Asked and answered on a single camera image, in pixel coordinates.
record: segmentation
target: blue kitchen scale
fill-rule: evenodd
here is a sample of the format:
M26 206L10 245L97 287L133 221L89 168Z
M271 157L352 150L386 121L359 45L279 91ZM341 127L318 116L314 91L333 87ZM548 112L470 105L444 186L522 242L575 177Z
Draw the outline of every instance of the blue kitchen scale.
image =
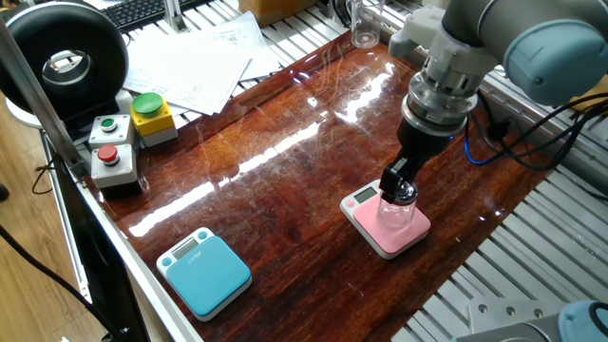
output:
M249 268L221 238L199 228L156 267L198 320L212 319L251 285Z

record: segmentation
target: robotic arm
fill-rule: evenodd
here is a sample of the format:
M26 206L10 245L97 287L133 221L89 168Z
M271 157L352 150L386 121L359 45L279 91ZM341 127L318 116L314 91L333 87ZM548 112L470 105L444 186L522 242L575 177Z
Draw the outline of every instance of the robotic arm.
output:
M393 57L428 49L409 83L397 129L402 145L380 182L398 204L405 184L452 136L477 105L477 90L498 63L533 101L563 105L608 71L606 0L452 0L408 17L389 44Z

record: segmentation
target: clear glass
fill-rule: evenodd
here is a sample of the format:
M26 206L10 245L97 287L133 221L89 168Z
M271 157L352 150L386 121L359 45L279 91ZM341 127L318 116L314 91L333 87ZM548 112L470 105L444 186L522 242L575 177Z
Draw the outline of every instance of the clear glass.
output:
M385 0L351 0L352 44L373 48L380 41Z
M380 199L378 217L390 228L403 229L411 223L415 211L416 200L408 205L396 205Z

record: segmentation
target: glass jar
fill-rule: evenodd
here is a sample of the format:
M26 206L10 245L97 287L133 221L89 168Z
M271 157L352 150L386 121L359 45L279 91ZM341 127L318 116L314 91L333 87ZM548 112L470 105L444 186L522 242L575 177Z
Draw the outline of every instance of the glass jar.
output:
M389 228L406 228L413 220L417 198L416 185L413 182L404 182L393 203L380 199L378 207L380 221Z
M373 48L380 42L385 0L351 0L351 40L358 48Z

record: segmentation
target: green button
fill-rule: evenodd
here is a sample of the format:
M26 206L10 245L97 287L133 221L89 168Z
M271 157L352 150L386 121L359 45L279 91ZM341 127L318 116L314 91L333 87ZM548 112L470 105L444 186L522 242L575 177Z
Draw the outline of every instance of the green button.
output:
M154 114L162 106L162 97L156 93L145 93L133 100L133 109L142 114L144 117L154 116Z
M102 121L102 127L111 127L114 124L114 120L105 119Z

